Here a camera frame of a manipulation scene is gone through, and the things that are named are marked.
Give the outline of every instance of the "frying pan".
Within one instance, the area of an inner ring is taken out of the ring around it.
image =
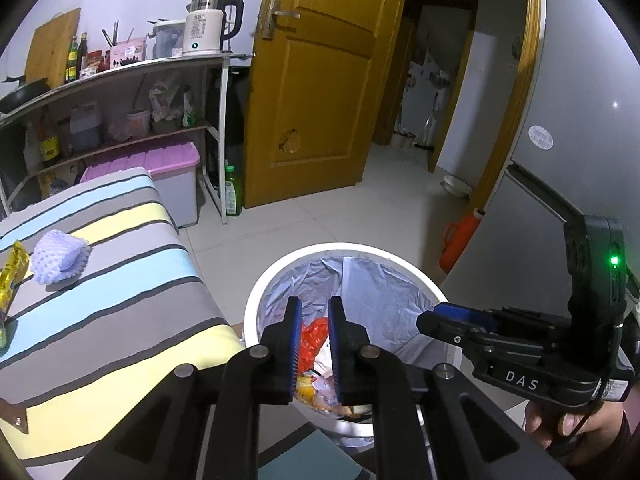
[[[20,77],[7,77],[3,83],[13,83],[18,81],[20,86],[16,88],[13,92],[5,95],[2,99],[0,99],[0,112],[3,114],[7,114],[12,110],[16,109],[19,106],[22,106],[28,101],[35,99],[39,95],[44,94],[44,92],[48,92],[51,90],[49,85],[47,84],[47,78],[38,79],[37,81],[33,81],[31,83],[24,82],[24,76]]]

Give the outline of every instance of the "door handle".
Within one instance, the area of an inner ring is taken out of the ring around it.
[[[270,0],[267,15],[262,27],[262,39],[272,40],[276,30],[276,19],[278,16],[288,16],[289,18],[300,18],[300,14],[293,11],[280,10],[280,0]]]

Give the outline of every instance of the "electric kettle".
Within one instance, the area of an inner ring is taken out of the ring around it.
[[[234,28],[225,34],[226,7],[235,7]],[[223,41],[240,32],[242,25],[242,0],[192,0],[184,27],[183,56],[216,54],[222,50]]]

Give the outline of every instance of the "garbage bag liner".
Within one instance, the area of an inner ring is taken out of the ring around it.
[[[327,315],[332,296],[340,296],[347,320],[367,329],[372,344],[423,368],[446,361],[446,344],[418,332],[419,314],[433,302],[397,270],[363,257],[312,258],[286,269],[267,288],[258,306],[257,328],[279,322],[290,296],[302,302],[303,322]]]

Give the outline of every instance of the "screw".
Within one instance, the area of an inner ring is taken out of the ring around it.
[[[366,345],[360,349],[360,355],[367,359],[375,359],[380,355],[380,348],[373,345]]]
[[[267,357],[267,355],[269,355],[269,349],[265,345],[252,346],[249,348],[249,355],[256,359]]]
[[[435,365],[433,371],[438,377],[444,380],[449,380],[456,374],[456,368],[448,363]]]
[[[190,364],[181,364],[174,368],[174,374],[181,379],[189,377],[194,371],[195,367]]]

